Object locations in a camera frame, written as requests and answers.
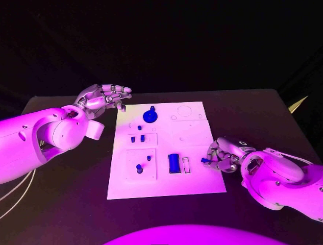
white board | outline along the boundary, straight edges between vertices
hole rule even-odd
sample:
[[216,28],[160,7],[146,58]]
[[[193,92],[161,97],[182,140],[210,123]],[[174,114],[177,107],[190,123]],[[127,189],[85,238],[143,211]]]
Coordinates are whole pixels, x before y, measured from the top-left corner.
[[[143,113],[151,106],[157,120],[148,124]],[[127,111],[117,114],[107,199],[226,192],[222,172],[200,163],[212,141],[202,102],[127,105]],[[169,173],[169,154],[179,154],[180,174]],[[183,157],[189,159],[190,173],[184,173]],[[141,174],[137,164],[143,165]]]

blue object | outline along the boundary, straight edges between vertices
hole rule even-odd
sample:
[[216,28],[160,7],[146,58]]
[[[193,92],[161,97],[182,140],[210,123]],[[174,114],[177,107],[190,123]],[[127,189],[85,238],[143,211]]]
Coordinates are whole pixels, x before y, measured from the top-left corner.
[[180,163],[177,161],[177,154],[169,155],[169,165],[170,165],[170,170],[169,170],[170,174],[182,172]]
[[156,114],[156,108],[151,106],[150,111],[146,111],[143,114],[143,119],[144,121],[150,124],[156,121],[157,119],[157,114]]
[[137,173],[138,173],[138,174],[143,173],[143,168],[141,168],[141,165],[140,165],[140,164],[137,165]]
[[210,162],[210,160],[202,158],[200,162]]

black table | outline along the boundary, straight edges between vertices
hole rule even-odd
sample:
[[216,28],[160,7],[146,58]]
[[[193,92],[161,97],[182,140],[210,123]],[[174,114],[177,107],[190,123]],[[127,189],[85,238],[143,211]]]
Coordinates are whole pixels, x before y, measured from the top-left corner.
[[[72,104],[75,96],[33,97],[23,113]],[[287,107],[271,89],[133,94],[125,104],[202,101],[213,138],[235,136],[321,164]],[[161,225],[203,224],[242,229],[290,244],[323,243],[323,223],[284,207],[262,207],[223,173],[226,193],[107,200],[117,110],[98,121],[99,141],[81,145],[39,167],[27,194],[0,220],[0,244],[102,244]],[[0,185],[0,196],[22,178]],[[26,184],[0,203],[0,215]]]

robotic arm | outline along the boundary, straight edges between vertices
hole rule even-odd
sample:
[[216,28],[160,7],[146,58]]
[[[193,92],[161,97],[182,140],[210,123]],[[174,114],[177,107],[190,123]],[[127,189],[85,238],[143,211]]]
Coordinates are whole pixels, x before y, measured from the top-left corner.
[[107,108],[125,111],[121,99],[131,98],[130,92],[130,88],[118,85],[92,85],[73,105],[0,121],[0,184],[72,150],[84,136],[99,139],[104,125],[94,119]]
[[[300,167],[285,157],[307,165]],[[231,173],[241,168],[242,186],[258,203],[280,210],[297,209],[323,222],[323,166],[269,148],[257,151],[245,141],[219,137],[210,144],[203,165]]]

